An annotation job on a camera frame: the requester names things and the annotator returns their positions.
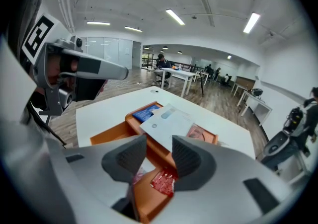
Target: person wearing backpack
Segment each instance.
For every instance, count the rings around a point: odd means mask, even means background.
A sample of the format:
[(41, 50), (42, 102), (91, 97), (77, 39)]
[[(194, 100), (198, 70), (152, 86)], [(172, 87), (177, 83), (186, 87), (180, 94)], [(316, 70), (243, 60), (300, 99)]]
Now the person wearing backpack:
[(306, 122), (304, 124), (304, 132), (298, 137), (290, 137), (290, 142), (276, 155), (266, 156), (261, 160), (268, 168), (275, 170), (276, 166), (287, 160), (290, 156), (303, 150), (308, 136), (311, 136), (311, 141), (314, 143), (318, 133), (318, 87), (313, 87), (311, 94), (312, 98), (304, 101), (302, 109), (306, 113)]

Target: ceiling light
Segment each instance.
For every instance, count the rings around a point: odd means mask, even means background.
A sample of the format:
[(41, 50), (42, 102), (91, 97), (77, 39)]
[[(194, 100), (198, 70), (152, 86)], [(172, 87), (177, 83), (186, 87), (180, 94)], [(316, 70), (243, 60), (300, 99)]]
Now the ceiling light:
[(87, 24), (102, 24), (102, 25), (110, 25), (110, 23), (105, 23), (105, 22), (87, 22)]
[(260, 17), (259, 14), (252, 13), (243, 32), (249, 33), (251, 29), (254, 27), (254, 25), (256, 24), (256, 22), (258, 21), (259, 17)]
[(172, 16), (179, 24), (184, 25), (184, 22), (178, 17), (171, 9), (167, 9), (166, 12)]
[(128, 26), (125, 26), (125, 29), (129, 29), (129, 30), (133, 30), (133, 31), (143, 32), (142, 30), (135, 29), (135, 28), (131, 28), (131, 27), (128, 27)]

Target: white table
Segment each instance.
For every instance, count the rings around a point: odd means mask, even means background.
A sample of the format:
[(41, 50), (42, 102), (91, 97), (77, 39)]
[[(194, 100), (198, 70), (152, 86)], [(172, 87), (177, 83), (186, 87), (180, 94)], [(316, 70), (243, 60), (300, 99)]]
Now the white table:
[(235, 84), (233, 85), (232, 91), (234, 90), (234, 87), (235, 87), (235, 86), (237, 86), (237, 89), (235, 90), (233, 96), (235, 96), (236, 92), (238, 91), (238, 88), (242, 88), (242, 89), (244, 89), (244, 90), (247, 90), (247, 87), (244, 87), (244, 86), (242, 86), (242, 85), (240, 85), (240, 84), (238, 84), (238, 83), (235, 83)]
[[(262, 126), (263, 123), (266, 121), (267, 117), (269, 116), (269, 114), (272, 112), (273, 109), (272, 109), (271, 107), (269, 107), (268, 105), (266, 105), (264, 101), (262, 101), (262, 100), (260, 100), (260, 99), (258, 99), (258, 98), (256, 98), (256, 97), (254, 97), (252, 94), (248, 93), (246, 90), (243, 92), (242, 97), (240, 98), (240, 100), (239, 100), (237, 106), (240, 105), (241, 101), (245, 98), (245, 96), (248, 96), (248, 97), (254, 99), (254, 100), (257, 101), (259, 104), (261, 104), (262, 106), (264, 106), (265, 108), (268, 109), (268, 112), (267, 112), (266, 116), (264, 117), (263, 121), (261, 121), (261, 123), (259, 124), (259, 126)], [(243, 112), (241, 113), (241, 116), (243, 116), (243, 115), (246, 113), (248, 107), (249, 107), (249, 105), (248, 105), (248, 103), (246, 102), (246, 107), (245, 107), (245, 109), (243, 110)]]
[(162, 75), (161, 89), (163, 89), (163, 86), (164, 86), (165, 73), (166, 72), (170, 72), (171, 73), (171, 77), (169, 79), (169, 88), (171, 86), (172, 75), (173, 74), (180, 75), (180, 76), (184, 77), (184, 85), (183, 85), (183, 89), (182, 89), (182, 93), (181, 93), (181, 98), (183, 98), (184, 91), (185, 91), (185, 89), (187, 87), (187, 83), (189, 81), (189, 86), (188, 86), (187, 92), (185, 93), (185, 95), (188, 95), (190, 87), (191, 87), (192, 79), (196, 75), (195, 73), (188, 72), (188, 71), (182, 71), (182, 70), (177, 70), (176, 71), (176, 70), (169, 69), (169, 68), (162, 68), (162, 70), (163, 70), (163, 75)]
[[(210, 74), (206, 73), (206, 72), (201, 72), (201, 74), (206, 76), (205, 77), (205, 81), (204, 81), (204, 85), (205, 85), (207, 83), (207, 80), (208, 80)], [(194, 82), (196, 81), (197, 76), (199, 76), (199, 75), (200, 75), (200, 71), (197, 71), (196, 75), (195, 75), (195, 78), (194, 78)]]
[(79, 147), (90, 146), (90, 138), (125, 121), (125, 116), (151, 102), (171, 104), (191, 115), (194, 122), (219, 135), (224, 147), (238, 150), (255, 159), (250, 132), (239, 125), (188, 100), (156, 86), (106, 99), (76, 110)]

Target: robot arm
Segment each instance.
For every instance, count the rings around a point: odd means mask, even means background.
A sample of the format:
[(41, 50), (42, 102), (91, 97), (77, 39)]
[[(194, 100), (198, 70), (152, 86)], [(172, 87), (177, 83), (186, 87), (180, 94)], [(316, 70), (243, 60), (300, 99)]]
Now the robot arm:
[[(43, 14), (26, 37), (22, 50), (32, 63), (34, 80), (45, 90), (46, 110), (40, 115), (61, 115), (72, 101), (93, 100), (107, 79), (123, 80), (128, 69), (104, 59), (85, 54), (82, 40), (72, 36), (60, 21)], [(61, 55), (61, 73), (58, 84), (51, 85), (47, 77), (47, 60), (50, 54)], [(77, 71), (71, 70), (71, 61), (78, 62)], [(64, 82), (75, 77), (74, 88)]]

